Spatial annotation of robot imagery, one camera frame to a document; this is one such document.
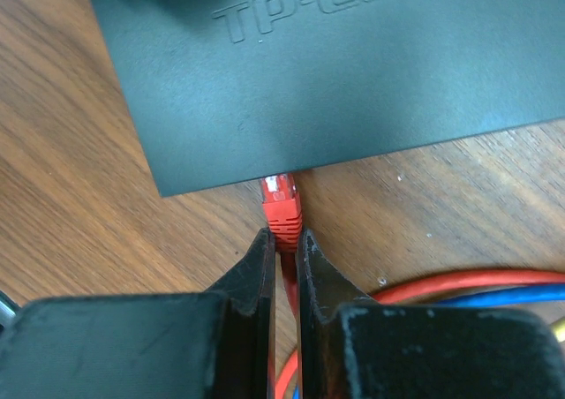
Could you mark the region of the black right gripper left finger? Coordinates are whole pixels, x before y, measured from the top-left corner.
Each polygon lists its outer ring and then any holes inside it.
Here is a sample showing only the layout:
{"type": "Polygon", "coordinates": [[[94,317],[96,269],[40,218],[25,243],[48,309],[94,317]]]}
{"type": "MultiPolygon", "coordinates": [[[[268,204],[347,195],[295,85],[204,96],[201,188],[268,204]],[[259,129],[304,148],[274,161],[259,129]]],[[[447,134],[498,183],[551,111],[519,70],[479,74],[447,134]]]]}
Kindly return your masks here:
{"type": "Polygon", "coordinates": [[[2,313],[4,398],[270,398],[275,239],[201,292],[49,297],[2,313]]]}

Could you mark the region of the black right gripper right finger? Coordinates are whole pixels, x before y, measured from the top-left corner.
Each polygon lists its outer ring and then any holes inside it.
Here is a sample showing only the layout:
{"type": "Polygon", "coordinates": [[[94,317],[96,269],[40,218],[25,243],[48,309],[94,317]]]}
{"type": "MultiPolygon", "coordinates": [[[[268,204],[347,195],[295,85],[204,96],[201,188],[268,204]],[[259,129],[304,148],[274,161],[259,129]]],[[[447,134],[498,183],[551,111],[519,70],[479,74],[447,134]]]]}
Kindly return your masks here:
{"type": "Polygon", "coordinates": [[[561,398],[564,356],[538,316],[507,308],[381,305],[304,230],[298,272],[304,398],[561,398]]]}

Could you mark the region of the black network switch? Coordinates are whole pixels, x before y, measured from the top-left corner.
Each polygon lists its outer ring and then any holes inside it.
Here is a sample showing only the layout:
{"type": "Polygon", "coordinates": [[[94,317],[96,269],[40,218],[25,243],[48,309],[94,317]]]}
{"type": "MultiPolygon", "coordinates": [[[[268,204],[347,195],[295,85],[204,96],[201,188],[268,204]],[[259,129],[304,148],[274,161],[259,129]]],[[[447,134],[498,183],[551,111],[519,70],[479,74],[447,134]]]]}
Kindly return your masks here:
{"type": "Polygon", "coordinates": [[[91,0],[159,193],[564,114],[564,0],[91,0]]]}

